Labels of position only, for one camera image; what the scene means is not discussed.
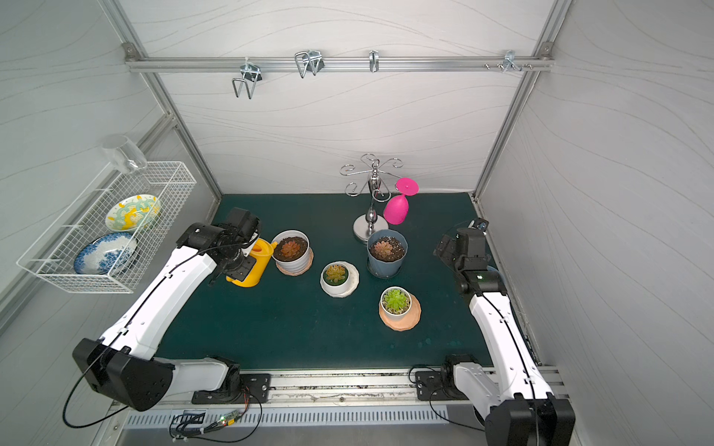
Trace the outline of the yellow watering can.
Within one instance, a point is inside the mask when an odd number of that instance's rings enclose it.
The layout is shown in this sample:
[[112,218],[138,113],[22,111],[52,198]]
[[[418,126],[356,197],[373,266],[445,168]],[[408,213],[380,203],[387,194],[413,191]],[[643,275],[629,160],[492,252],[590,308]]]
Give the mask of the yellow watering can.
[[243,288],[252,288],[258,285],[273,258],[275,247],[277,247],[277,243],[268,243],[258,238],[247,257],[243,258],[241,266],[226,273],[226,281]]

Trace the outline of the green table mat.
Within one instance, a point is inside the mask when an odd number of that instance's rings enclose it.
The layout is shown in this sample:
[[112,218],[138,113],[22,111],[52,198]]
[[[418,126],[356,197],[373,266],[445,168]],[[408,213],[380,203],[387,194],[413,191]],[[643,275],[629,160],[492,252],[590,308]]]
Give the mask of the green table mat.
[[[470,196],[420,193],[410,199],[407,219],[398,227],[408,252],[390,280],[370,273],[366,247],[353,235],[353,222],[367,206],[366,197],[343,193],[224,196],[216,221],[238,207],[260,219],[266,240],[299,230],[309,238],[312,267],[290,277],[269,265],[252,288],[221,278],[202,284],[171,323],[158,356],[221,357],[244,369],[275,370],[437,366],[450,354],[470,354],[490,365],[485,339],[453,273],[433,254],[444,235],[475,219]],[[359,271],[359,285],[348,297],[329,297],[321,288],[323,269],[336,261]],[[394,331],[379,317],[381,295],[392,286],[420,302],[421,319],[411,330]]]

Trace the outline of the white pot green succulent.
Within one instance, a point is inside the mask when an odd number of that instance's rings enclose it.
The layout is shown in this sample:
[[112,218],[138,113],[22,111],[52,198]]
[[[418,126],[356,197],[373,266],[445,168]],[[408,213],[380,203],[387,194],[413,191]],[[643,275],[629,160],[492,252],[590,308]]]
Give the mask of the white pot green succulent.
[[380,307],[389,319],[398,321],[411,310],[412,297],[405,289],[392,286],[382,293]]

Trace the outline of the pink wine glass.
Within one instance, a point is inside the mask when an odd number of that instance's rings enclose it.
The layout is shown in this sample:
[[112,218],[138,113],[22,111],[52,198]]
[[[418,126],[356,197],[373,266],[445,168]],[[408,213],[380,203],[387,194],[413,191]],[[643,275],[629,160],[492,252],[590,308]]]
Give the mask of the pink wine glass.
[[418,194],[419,186],[412,178],[400,178],[396,181],[395,187],[399,194],[390,198],[383,217],[390,225],[401,225],[409,212],[408,198]]

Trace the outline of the small metal hook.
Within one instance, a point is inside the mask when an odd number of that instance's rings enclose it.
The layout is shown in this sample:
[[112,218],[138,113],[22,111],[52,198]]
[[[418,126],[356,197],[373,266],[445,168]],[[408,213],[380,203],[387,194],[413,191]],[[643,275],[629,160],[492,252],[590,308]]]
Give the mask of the small metal hook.
[[372,74],[379,71],[379,52],[377,50],[371,50],[368,54],[369,60],[369,70]]

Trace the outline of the yellow green patterned plate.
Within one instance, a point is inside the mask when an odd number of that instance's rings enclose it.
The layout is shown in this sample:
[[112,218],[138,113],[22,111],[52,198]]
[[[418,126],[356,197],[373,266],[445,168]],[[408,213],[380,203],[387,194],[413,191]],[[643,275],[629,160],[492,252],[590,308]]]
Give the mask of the yellow green patterned plate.
[[113,206],[104,223],[111,232],[144,230],[156,223],[161,209],[158,197],[151,194],[133,195]]

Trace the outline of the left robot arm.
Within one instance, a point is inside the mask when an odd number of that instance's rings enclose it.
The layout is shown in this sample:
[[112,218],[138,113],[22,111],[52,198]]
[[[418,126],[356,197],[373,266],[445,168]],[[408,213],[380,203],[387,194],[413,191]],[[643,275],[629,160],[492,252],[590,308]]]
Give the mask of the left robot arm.
[[235,272],[246,275],[256,261],[250,251],[261,222],[234,208],[217,225],[193,224],[180,236],[167,263],[130,309],[97,339],[83,339],[73,358],[89,387],[144,412],[168,396],[193,392],[228,403],[242,392],[240,366],[222,358],[173,361],[156,353],[165,332],[204,281]]

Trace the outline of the terracotta saucer back left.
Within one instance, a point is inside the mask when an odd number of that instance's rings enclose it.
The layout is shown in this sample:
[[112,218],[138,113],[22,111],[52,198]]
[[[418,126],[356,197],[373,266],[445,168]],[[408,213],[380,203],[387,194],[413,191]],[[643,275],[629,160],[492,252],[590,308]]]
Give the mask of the terracotta saucer back left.
[[299,276],[312,267],[314,254],[312,249],[309,248],[300,258],[292,260],[290,262],[284,262],[276,259],[275,264],[279,271],[287,276]]

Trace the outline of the aluminium wall rail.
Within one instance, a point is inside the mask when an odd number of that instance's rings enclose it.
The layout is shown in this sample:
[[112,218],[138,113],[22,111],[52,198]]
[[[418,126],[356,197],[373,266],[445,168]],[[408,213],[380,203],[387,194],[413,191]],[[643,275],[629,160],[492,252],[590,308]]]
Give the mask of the aluminium wall rail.
[[[504,55],[496,57],[392,57],[379,54],[379,73],[383,72],[500,72],[487,71],[485,63],[495,64]],[[549,71],[555,66],[552,58],[516,56],[521,63],[531,63],[530,72]],[[247,58],[260,66],[263,74],[296,74],[294,57]],[[368,55],[358,57],[324,56],[325,68],[321,74],[348,74],[370,72]],[[245,58],[146,58],[127,61],[131,72],[155,72],[156,74],[193,74],[194,72],[221,72],[237,74]]]

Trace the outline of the metal double hook middle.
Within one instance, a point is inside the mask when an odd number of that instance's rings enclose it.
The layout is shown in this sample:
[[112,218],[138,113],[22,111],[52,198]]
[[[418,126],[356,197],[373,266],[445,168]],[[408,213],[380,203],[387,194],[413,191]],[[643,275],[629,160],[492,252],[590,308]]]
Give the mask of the metal double hook middle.
[[318,72],[325,68],[324,57],[319,50],[309,49],[297,52],[294,56],[294,61],[301,78],[305,78],[307,74],[316,76]]

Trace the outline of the clear glass cup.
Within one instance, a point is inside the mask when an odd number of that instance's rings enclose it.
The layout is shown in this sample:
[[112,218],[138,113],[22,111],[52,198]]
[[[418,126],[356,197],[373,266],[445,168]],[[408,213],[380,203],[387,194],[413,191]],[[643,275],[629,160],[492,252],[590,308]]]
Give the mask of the clear glass cup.
[[112,166],[122,174],[143,173],[148,167],[144,153],[125,135],[109,135],[102,140],[100,148]]

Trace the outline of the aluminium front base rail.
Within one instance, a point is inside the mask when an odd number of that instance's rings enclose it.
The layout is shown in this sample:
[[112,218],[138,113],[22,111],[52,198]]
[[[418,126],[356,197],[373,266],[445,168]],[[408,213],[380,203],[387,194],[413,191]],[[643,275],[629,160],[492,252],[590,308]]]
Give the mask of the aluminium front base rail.
[[[418,405],[410,374],[416,370],[438,371],[435,366],[392,369],[335,370],[243,370],[241,374],[270,374],[271,389],[266,407]],[[433,401],[467,404],[469,401]]]

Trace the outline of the metal double hook left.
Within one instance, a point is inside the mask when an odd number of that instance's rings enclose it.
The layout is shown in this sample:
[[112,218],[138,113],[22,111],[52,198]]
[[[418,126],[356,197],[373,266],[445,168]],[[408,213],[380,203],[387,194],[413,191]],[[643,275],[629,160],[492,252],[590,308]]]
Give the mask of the metal double hook left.
[[234,95],[240,98],[243,93],[249,100],[255,95],[258,82],[262,80],[262,71],[260,66],[252,63],[249,59],[245,59],[245,63],[240,67],[239,75],[232,79],[232,87]]

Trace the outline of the blue bowl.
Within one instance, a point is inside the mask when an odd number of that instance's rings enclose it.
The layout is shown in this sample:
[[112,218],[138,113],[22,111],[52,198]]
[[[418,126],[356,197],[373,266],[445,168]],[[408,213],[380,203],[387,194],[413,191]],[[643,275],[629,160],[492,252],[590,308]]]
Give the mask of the blue bowl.
[[498,276],[498,278],[503,281],[503,277],[502,277],[500,271],[499,271],[497,268],[488,265],[488,266],[487,266],[487,270],[488,270],[489,272],[492,272],[492,273],[496,274],[496,276]]

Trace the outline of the metal hook right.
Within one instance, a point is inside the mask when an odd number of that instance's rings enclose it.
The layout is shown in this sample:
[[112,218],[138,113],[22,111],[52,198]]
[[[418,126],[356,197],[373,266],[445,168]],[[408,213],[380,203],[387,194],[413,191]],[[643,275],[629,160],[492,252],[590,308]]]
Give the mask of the metal hook right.
[[503,59],[495,64],[485,63],[483,68],[487,71],[499,70],[500,72],[530,72],[534,66],[531,63],[517,61],[514,51],[507,51]]

